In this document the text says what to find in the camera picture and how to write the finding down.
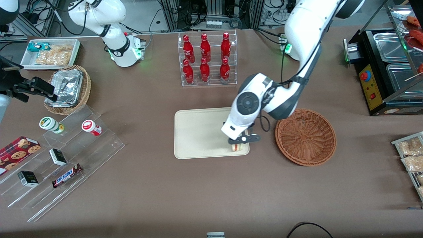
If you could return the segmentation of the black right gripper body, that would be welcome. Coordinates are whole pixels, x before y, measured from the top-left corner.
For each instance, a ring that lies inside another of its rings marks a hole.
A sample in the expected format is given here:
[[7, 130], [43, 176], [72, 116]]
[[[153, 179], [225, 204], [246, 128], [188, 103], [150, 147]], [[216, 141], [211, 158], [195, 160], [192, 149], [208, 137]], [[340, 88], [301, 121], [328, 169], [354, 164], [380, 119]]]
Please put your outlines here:
[[16, 92], [15, 86], [24, 83], [26, 80], [21, 76], [20, 70], [23, 66], [16, 64], [5, 57], [0, 57], [0, 92], [8, 98], [16, 98], [22, 102], [28, 101], [24, 93]]

